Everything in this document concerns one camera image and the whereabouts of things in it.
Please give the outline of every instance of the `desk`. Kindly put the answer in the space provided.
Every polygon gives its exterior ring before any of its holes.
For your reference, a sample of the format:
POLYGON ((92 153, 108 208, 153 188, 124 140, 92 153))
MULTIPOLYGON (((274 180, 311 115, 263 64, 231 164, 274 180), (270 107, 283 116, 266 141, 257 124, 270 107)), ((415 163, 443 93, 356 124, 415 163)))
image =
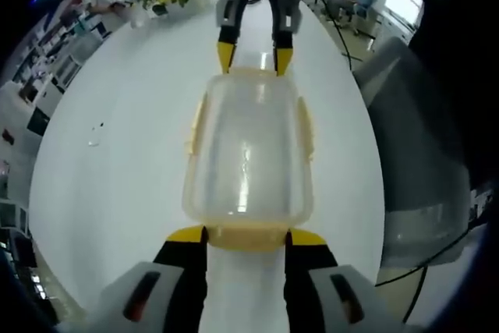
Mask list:
MULTIPOLYGON (((338 263, 375 282, 384 194, 373 129, 345 59, 300 8, 288 74, 308 104, 316 149, 315 207, 303 227, 327 240, 338 263)), ((246 10, 240 56, 261 56, 257 43, 271 45, 270 25, 268 4, 246 10)), ((49 123, 31 186, 30 230, 83 308, 138 261, 151 261, 167 235, 195 224, 182 210, 185 143, 207 81, 220 73, 217 39, 212 8, 174 25, 127 24, 90 57, 49 123)))

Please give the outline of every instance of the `transparent container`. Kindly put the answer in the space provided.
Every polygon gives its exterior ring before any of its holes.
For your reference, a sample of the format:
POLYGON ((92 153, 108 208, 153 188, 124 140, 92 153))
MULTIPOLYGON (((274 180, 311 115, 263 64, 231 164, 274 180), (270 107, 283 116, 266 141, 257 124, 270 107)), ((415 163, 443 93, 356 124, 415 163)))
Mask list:
POLYGON ((216 76, 193 126, 186 213, 215 246, 279 246, 312 212, 311 136, 288 77, 245 68, 216 76))

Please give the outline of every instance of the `window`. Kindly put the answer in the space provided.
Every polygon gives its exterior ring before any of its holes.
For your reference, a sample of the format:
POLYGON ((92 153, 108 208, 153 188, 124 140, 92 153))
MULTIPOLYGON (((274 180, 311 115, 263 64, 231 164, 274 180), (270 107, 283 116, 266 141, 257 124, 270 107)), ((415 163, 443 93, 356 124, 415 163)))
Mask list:
POLYGON ((413 25, 416 23, 419 11, 423 6, 423 0, 387 0, 384 5, 413 25))

